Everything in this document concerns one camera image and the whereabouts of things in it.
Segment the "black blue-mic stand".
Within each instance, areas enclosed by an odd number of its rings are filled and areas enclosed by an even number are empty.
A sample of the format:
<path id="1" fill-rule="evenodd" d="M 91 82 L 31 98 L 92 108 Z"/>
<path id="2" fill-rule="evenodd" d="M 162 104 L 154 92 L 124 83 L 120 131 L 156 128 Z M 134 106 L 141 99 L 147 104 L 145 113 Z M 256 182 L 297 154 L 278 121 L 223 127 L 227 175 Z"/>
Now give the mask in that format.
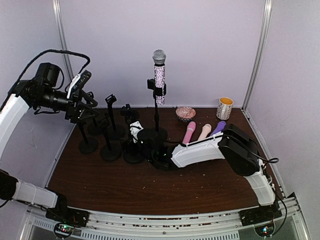
<path id="1" fill-rule="evenodd" d="M 125 128 L 122 125 L 116 124 L 115 122 L 113 103 L 115 103 L 116 101 L 117 98 L 113 94 L 105 98 L 105 102 L 107 103 L 108 116 L 111 122 L 111 126 L 107 128 L 107 133 L 111 140 L 118 140 L 125 135 Z"/>

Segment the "black glitter-mic stand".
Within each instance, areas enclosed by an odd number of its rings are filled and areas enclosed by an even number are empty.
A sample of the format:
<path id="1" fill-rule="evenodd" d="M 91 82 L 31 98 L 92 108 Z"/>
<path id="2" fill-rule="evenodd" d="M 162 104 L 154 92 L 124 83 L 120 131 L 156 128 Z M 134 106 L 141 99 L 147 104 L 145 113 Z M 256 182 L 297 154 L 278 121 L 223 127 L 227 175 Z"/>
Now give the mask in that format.
<path id="1" fill-rule="evenodd" d="M 161 139 L 164 141 L 168 137 L 167 131 L 160 127 L 160 115 L 158 111 L 158 105 L 164 105 L 165 95 L 166 95 L 166 87 L 164 84 L 163 87 L 157 87 L 155 79 L 147 80 L 147 88 L 153 91 L 153 99 L 154 99 L 154 130 L 160 135 Z"/>

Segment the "black pink-mic stand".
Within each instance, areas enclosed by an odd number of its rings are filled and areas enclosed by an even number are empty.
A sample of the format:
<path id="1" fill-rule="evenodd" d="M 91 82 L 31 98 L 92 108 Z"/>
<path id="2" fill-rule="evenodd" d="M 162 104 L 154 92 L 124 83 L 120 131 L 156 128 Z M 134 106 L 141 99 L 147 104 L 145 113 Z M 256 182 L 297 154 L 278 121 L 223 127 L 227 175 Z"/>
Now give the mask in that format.
<path id="1" fill-rule="evenodd" d="M 136 122 L 140 118 L 140 115 L 137 110 L 131 108 L 129 103 L 120 109 L 120 115 L 124 117 L 128 129 L 128 138 L 121 143 L 123 158 L 128 164 L 140 164 L 144 161 L 144 157 L 140 154 L 139 146 L 134 143 L 130 130 L 131 124 Z"/>

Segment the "black small-mic stand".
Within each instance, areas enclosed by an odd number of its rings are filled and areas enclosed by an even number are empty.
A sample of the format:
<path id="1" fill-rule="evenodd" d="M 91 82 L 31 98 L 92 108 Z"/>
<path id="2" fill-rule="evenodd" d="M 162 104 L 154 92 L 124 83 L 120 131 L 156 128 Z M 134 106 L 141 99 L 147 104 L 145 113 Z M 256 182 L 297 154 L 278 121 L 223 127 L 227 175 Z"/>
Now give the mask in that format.
<path id="1" fill-rule="evenodd" d="M 99 121 L 99 127 L 105 140 L 105 145 L 101 148 L 99 154 L 106 162 L 112 162 L 119 159 L 122 155 L 122 148 L 118 143 L 110 142 L 108 127 L 109 120 L 104 117 Z"/>

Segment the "pale pink small microphone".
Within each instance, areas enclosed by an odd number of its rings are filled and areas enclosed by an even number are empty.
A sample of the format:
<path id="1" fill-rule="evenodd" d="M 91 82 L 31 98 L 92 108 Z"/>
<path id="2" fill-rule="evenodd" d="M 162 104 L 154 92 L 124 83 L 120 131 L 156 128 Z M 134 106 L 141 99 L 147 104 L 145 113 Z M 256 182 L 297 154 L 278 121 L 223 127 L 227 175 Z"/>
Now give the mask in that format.
<path id="1" fill-rule="evenodd" d="M 205 139 L 211 132 L 212 126 L 209 123 L 206 123 L 201 130 L 201 133 L 198 137 L 198 141 Z"/>

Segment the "glitter silver-head microphone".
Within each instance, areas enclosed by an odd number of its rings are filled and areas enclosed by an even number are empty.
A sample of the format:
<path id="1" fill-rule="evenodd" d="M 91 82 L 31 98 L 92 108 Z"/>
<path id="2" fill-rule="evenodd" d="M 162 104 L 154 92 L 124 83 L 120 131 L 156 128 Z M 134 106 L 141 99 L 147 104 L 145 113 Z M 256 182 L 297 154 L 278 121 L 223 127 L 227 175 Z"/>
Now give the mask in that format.
<path id="1" fill-rule="evenodd" d="M 154 92 L 156 104 L 163 106 L 165 104 L 166 54 L 162 49 L 157 49 L 153 52 L 152 59 L 154 62 Z"/>

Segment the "purple microphone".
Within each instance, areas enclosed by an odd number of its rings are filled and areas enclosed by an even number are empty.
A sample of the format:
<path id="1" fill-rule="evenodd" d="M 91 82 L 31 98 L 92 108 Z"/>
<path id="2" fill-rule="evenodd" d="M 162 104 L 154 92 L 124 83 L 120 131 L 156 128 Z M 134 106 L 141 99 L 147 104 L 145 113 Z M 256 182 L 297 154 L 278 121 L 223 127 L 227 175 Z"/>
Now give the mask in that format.
<path id="1" fill-rule="evenodd" d="M 211 132 L 210 136 L 213 136 L 219 132 L 222 132 L 226 126 L 226 122 L 225 121 L 219 121 L 215 127 L 215 129 Z"/>

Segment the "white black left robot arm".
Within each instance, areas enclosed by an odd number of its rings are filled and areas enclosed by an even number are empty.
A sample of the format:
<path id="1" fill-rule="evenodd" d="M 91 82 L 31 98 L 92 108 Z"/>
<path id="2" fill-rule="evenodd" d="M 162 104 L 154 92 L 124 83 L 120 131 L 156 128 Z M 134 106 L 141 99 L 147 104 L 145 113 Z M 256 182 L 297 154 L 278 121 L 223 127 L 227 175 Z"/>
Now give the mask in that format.
<path id="1" fill-rule="evenodd" d="M 49 62 L 41 63 L 31 80 L 18 80 L 9 92 L 8 100 L 0 108 L 0 151 L 3 153 L 16 127 L 30 109 L 36 115 L 41 108 L 52 110 L 53 114 L 64 112 L 65 119 L 73 124 L 81 124 L 96 118 L 94 110 L 97 102 L 83 91 L 92 74 L 82 70 L 71 81 L 68 91 L 55 88 L 61 69 Z M 8 201 L 22 201 L 52 209 L 61 222 L 72 218 L 72 211 L 59 202 L 59 195 L 45 188 L 24 182 L 8 172 L 0 171 L 0 198 Z"/>

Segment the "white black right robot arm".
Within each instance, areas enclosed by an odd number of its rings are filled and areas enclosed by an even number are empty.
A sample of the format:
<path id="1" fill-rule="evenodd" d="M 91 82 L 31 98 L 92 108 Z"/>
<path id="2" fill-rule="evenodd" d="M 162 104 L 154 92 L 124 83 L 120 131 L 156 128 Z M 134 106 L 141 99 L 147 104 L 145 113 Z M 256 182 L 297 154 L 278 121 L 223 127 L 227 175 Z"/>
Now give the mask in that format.
<path id="1" fill-rule="evenodd" d="M 244 177 L 253 189 L 260 205 L 256 210 L 258 219 L 266 221 L 276 212 L 274 185 L 258 146 L 234 124 L 191 141 L 196 129 L 196 123 L 191 121 L 182 142 L 176 146 L 165 146 L 157 131 L 142 127 L 139 121 L 130 124 L 129 129 L 140 154 L 156 169 L 173 171 L 209 160 L 226 160 L 233 172 Z"/>

